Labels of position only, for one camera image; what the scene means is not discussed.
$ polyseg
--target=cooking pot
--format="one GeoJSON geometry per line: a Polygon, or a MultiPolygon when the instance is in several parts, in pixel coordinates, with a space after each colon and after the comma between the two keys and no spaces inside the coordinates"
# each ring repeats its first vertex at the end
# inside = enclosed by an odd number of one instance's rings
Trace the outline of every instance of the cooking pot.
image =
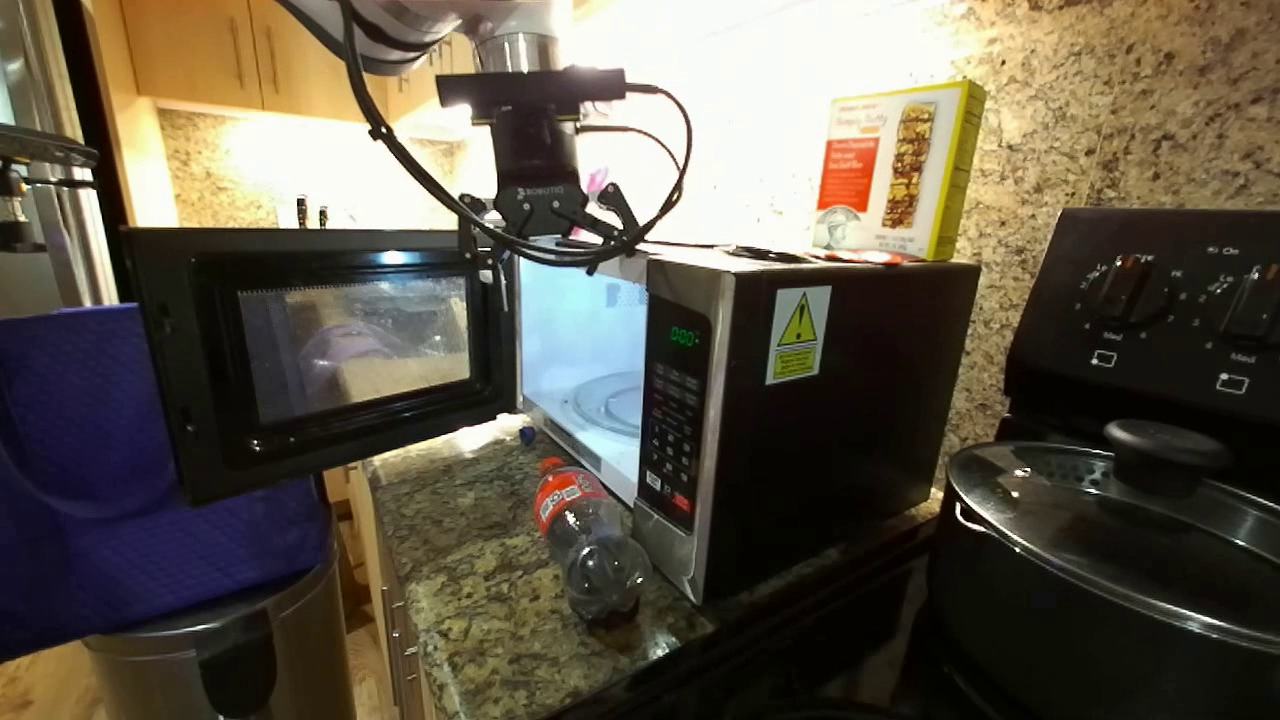
{"type": "Polygon", "coordinates": [[[1210,437],[949,459],[929,621],[1024,716],[1280,716],[1280,509],[1210,481],[1210,437]]]}

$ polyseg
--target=microwave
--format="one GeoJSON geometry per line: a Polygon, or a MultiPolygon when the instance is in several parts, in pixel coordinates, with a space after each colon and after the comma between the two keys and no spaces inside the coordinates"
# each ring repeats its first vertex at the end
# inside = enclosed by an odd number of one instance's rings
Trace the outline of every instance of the microwave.
{"type": "Polygon", "coordinates": [[[129,260],[198,504],[522,407],[692,603],[929,495],[981,277],[362,229],[134,229],[129,260]]]}
{"type": "Polygon", "coordinates": [[[929,501],[981,270],[650,248],[515,277],[522,404],[692,603],[929,501]]]}

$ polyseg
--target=kitchen counter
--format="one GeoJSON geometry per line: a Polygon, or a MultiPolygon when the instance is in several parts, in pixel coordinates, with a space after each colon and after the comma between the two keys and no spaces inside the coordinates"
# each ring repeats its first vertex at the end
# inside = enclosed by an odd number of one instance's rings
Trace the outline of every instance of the kitchen counter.
{"type": "MultiPolygon", "coordinates": [[[[646,587],[632,625],[588,631],[534,523],[525,418],[501,418],[368,459],[387,585],[406,591],[427,716],[553,716],[635,667],[716,635],[783,581],[700,614],[673,585],[646,587]]],[[[867,534],[919,529],[935,504],[867,534]]]]}

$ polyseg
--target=warning label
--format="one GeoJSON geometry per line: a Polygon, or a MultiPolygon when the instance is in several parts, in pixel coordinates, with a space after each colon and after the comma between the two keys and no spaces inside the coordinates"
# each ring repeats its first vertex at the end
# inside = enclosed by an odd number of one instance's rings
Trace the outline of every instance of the warning label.
{"type": "Polygon", "coordinates": [[[771,297],[766,383],[817,376],[823,366],[833,287],[782,287],[771,297]]]}

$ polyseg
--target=blue cloth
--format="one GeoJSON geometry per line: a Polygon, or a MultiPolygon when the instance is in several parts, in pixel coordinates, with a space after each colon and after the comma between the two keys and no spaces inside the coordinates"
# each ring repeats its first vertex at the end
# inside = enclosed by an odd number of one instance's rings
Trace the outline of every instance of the blue cloth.
{"type": "Polygon", "coordinates": [[[134,305],[0,320],[0,662],[326,561],[315,476],[183,504],[134,305]]]}

